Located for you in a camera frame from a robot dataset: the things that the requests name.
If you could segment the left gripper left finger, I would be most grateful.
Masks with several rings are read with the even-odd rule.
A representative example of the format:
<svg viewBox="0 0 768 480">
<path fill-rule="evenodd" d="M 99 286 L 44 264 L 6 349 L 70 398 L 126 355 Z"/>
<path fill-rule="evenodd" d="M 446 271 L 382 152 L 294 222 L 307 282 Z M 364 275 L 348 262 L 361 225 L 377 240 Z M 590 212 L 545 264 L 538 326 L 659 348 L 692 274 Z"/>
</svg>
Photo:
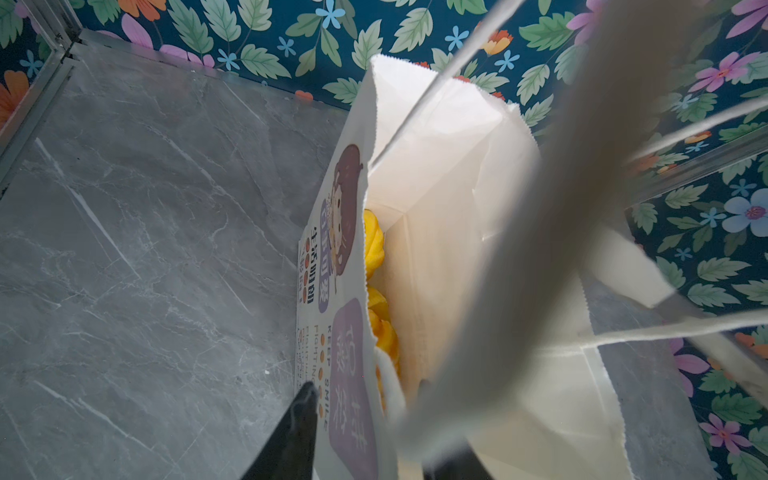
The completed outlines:
<svg viewBox="0 0 768 480">
<path fill-rule="evenodd" d="M 242 480 L 310 480 L 313 478 L 319 395 L 304 383 Z"/>
</svg>

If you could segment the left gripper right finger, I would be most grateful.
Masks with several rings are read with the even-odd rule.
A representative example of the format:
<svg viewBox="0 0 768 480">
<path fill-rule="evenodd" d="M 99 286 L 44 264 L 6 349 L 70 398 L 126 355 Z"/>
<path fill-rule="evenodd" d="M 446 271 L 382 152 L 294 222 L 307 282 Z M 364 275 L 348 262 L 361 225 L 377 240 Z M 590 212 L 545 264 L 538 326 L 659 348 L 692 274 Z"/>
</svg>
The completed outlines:
<svg viewBox="0 0 768 480">
<path fill-rule="evenodd" d="M 456 439 L 454 451 L 437 466 L 423 466 L 424 480 L 493 480 L 465 436 Z"/>
</svg>

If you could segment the golden croissant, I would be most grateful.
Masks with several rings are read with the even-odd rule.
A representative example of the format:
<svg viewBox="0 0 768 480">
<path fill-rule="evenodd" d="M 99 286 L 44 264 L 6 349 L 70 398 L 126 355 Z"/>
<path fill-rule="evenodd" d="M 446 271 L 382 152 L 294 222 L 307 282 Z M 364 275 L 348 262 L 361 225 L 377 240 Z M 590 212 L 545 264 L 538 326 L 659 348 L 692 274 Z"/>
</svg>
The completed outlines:
<svg viewBox="0 0 768 480">
<path fill-rule="evenodd" d="M 389 356 L 396 373 L 400 374 L 399 338 L 391 323 L 388 302 L 384 295 L 373 287 L 367 288 L 367 294 L 369 320 L 376 337 L 376 346 Z"/>
</svg>

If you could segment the white paper bag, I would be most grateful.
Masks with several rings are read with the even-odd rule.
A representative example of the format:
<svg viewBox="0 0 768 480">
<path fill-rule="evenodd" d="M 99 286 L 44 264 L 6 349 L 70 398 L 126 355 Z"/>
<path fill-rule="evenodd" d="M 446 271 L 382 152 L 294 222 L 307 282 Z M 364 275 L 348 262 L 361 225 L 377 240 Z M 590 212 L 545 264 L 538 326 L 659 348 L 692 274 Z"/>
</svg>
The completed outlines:
<svg viewBox="0 0 768 480">
<path fill-rule="evenodd" d="M 754 398 L 767 367 L 726 336 L 765 310 L 691 315 L 656 263 L 602 222 L 641 154 L 689 1 L 611 1 L 538 144 L 520 109 L 457 73 L 515 1 L 441 71 L 370 58 L 300 243 L 297 386 L 318 390 L 313 477 L 415 479 L 465 436 L 500 478 L 628 479 L 599 347 L 688 337 Z M 363 213 L 385 236 L 366 278 Z M 400 374 L 376 346 L 389 305 Z"/>
</svg>

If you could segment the small round striped bun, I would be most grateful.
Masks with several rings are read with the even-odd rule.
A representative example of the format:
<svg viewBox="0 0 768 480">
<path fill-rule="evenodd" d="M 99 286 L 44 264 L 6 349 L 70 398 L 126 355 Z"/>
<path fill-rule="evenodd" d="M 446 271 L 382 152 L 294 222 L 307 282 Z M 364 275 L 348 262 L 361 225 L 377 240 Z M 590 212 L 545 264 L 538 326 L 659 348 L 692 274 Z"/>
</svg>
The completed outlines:
<svg viewBox="0 0 768 480">
<path fill-rule="evenodd" d="M 363 213 L 365 228 L 364 261 L 366 278 L 370 279 L 385 259 L 385 236 L 376 215 L 369 209 Z"/>
</svg>

